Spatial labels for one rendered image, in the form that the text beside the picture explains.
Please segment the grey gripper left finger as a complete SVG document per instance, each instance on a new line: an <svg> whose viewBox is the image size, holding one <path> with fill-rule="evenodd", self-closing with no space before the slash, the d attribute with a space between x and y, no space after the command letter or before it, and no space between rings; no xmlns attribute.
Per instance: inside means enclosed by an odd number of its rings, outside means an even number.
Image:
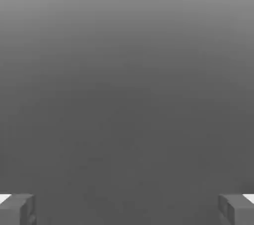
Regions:
<svg viewBox="0 0 254 225"><path fill-rule="evenodd" d="M36 196L0 194L0 225L36 225Z"/></svg>

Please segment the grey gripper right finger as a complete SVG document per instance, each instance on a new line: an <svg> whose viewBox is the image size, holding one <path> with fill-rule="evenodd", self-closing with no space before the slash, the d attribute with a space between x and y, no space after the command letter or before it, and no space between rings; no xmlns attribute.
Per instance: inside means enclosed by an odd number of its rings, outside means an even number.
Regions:
<svg viewBox="0 0 254 225"><path fill-rule="evenodd" d="M254 194L218 195L220 225L254 225Z"/></svg>

